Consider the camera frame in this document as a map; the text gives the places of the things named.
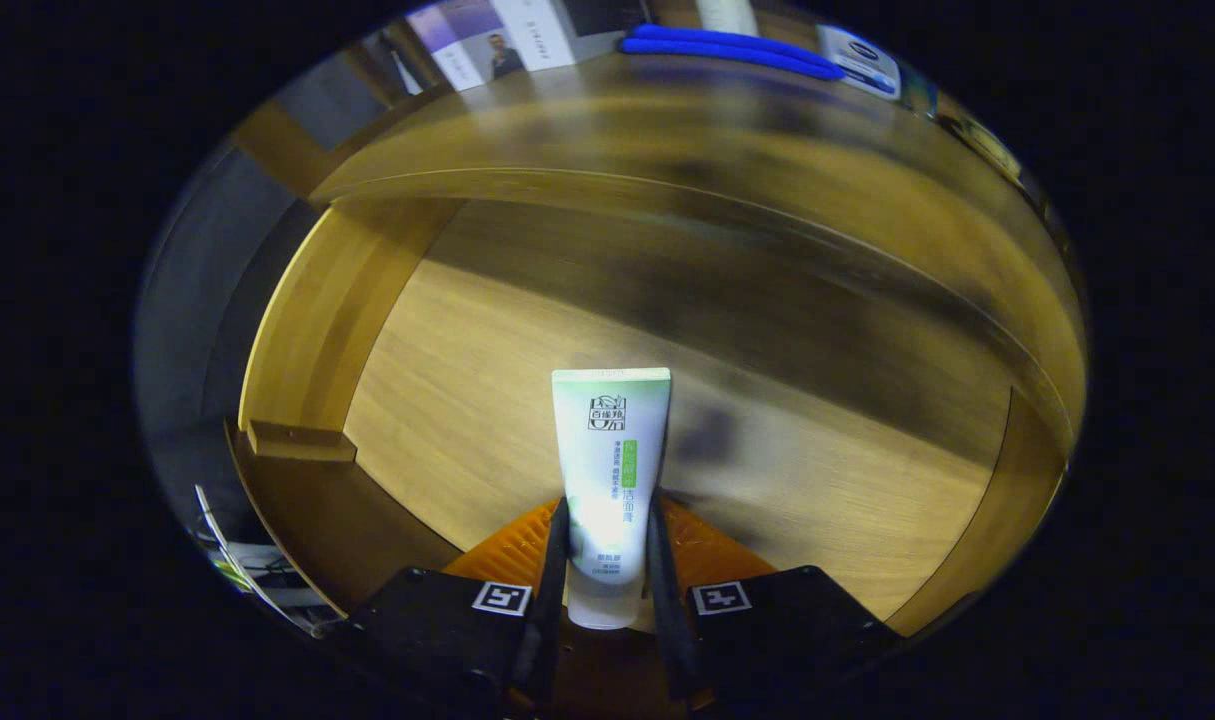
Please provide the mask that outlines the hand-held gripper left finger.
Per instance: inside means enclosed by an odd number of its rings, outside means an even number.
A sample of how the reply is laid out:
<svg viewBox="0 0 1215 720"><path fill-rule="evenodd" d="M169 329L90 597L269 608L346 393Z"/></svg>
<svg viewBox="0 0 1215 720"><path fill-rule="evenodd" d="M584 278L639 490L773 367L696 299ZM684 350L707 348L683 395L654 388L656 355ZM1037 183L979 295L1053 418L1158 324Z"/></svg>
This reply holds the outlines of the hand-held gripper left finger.
<svg viewBox="0 0 1215 720"><path fill-rule="evenodd" d="M560 661L569 501L441 571L406 566L347 616L341 654L429 712L542 712Z"/></svg>

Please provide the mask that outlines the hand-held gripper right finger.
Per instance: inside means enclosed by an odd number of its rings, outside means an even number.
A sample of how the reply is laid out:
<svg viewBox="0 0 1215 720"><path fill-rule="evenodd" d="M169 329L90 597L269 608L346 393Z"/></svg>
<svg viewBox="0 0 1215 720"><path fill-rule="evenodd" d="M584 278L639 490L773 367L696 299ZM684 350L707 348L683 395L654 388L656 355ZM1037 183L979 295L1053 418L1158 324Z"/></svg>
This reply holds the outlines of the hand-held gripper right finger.
<svg viewBox="0 0 1215 720"><path fill-rule="evenodd" d="M825 571L773 568L666 497L649 508L648 577L668 695L684 705L807 701L898 647Z"/></svg>

